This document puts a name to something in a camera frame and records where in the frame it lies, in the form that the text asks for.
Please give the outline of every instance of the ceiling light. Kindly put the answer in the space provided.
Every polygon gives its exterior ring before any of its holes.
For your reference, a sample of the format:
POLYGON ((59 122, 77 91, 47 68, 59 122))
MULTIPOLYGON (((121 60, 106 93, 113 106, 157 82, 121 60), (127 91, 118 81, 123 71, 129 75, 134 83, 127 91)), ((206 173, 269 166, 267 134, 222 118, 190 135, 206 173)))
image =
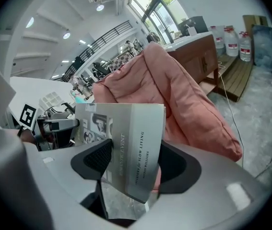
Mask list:
POLYGON ((30 21, 28 22, 26 28, 32 26, 32 24, 34 23, 35 19, 33 17, 31 17, 30 21))
POLYGON ((103 4, 101 4, 97 6, 96 11, 102 11, 103 9, 104 9, 104 6, 103 4))
POLYGON ((71 34, 70 34, 69 30, 67 30, 66 34, 63 35, 63 39, 68 39, 70 37, 70 35, 71 34))

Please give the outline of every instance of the concrete floor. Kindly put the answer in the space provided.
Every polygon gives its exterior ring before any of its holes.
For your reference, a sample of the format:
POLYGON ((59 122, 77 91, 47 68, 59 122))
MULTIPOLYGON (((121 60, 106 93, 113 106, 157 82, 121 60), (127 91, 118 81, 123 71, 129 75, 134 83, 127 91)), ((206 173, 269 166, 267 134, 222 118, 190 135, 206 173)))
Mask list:
MULTIPOLYGON (((226 98, 216 93, 210 93, 208 98, 239 139, 226 98)), ((272 73, 254 67, 241 99, 230 104, 245 147, 243 168, 257 176, 272 158, 272 73)), ((258 180, 272 187, 272 163, 258 180)), ((102 189, 110 219, 138 219, 156 201, 156 195, 152 195, 145 206, 106 183, 102 183, 102 189)))

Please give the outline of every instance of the wooden cabinet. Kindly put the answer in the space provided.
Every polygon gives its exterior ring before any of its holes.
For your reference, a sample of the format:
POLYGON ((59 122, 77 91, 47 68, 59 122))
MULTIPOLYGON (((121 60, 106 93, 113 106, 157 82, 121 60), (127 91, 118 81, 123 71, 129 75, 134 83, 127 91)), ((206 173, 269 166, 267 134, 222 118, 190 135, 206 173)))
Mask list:
POLYGON ((168 54, 176 59, 197 83, 215 71, 214 83, 218 85, 218 61, 213 35, 188 43, 168 54))

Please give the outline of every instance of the book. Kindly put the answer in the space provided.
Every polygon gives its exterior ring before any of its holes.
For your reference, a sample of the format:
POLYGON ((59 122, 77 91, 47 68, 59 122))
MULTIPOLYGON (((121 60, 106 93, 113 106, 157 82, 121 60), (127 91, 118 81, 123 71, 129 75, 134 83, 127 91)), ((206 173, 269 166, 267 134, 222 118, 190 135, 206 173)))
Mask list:
POLYGON ((145 203, 154 187, 165 129, 163 104, 77 103, 75 145, 110 138, 111 161, 103 175, 114 188, 145 203))

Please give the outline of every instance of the pink cushion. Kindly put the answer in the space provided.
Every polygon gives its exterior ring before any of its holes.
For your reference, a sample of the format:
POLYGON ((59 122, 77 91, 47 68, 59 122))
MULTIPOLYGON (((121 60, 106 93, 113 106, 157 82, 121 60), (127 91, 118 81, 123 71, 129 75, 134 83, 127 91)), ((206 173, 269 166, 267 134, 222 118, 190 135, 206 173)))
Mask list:
POLYGON ((233 131, 205 93, 161 46, 150 43, 119 70, 94 84, 97 103, 159 103, 166 107, 165 140, 242 156, 233 131))

